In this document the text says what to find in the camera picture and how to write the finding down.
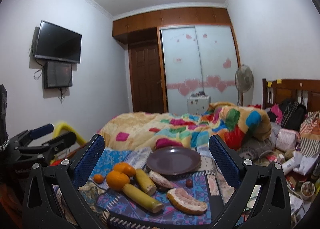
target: sliding wardrobe door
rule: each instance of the sliding wardrobe door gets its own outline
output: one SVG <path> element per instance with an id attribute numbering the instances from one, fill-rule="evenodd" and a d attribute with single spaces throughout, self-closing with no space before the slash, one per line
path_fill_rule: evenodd
<path id="1" fill-rule="evenodd" d="M 162 30 L 168 111 L 187 113 L 187 97 L 202 90 L 195 28 Z"/>
<path id="2" fill-rule="evenodd" d="M 204 91 L 211 102 L 237 104 L 236 49 L 229 26 L 196 26 Z"/>

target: black box under television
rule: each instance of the black box under television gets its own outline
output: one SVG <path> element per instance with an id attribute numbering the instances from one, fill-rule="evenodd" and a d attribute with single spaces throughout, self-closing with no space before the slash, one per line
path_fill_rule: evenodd
<path id="1" fill-rule="evenodd" d="M 43 86 L 44 89 L 71 87 L 71 63 L 47 61 L 43 70 Z"/>

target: wall-mounted television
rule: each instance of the wall-mounted television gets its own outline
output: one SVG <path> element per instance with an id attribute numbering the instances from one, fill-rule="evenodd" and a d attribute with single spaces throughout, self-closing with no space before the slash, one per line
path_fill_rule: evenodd
<path id="1" fill-rule="evenodd" d="M 35 58 L 80 63 L 81 34 L 41 21 Z"/>

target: metal bolt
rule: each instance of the metal bolt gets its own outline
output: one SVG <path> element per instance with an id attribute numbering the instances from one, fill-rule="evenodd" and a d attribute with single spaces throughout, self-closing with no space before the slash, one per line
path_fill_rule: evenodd
<path id="1" fill-rule="evenodd" d="M 275 163 L 275 168 L 281 169 L 281 165 L 279 163 Z"/>
<path id="2" fill-rule="evenodd" d="M 65 160 L 61 161 L 61 165 L 62 165 L 62 166 L 66 166 L 66 165 L 68 165 L 69 163 L 70 163 L 70 161 L 69 161 L 68 159 L 65 159 Z"/>
<path id="3" fill-rule="evenodd" d="M 36 169 L 36 168 L 39 168 L 39 166 L 40 166 L 39 163 L 35 163 L 35 164 L 32 165 L 32 168 Z"/>
<path id="4" fill-rule="evenodd" d="M 244 163 L 245 163 L 247 166 L 251 166 L 251 165 L 252 165 L 252 161 L 249 160 L 249 159 L 244 160 Z"/>

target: brown plate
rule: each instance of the brown plate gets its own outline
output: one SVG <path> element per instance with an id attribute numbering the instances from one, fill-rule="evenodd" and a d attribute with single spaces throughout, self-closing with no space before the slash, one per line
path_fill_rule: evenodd
<path id="1" fill-rule="evenodd" d="M 162 175 L 180 175 L 197 170 L 200 166 L 200 154 L 182 147 L 165 147 L 147 158 L 147 167 Z"/>

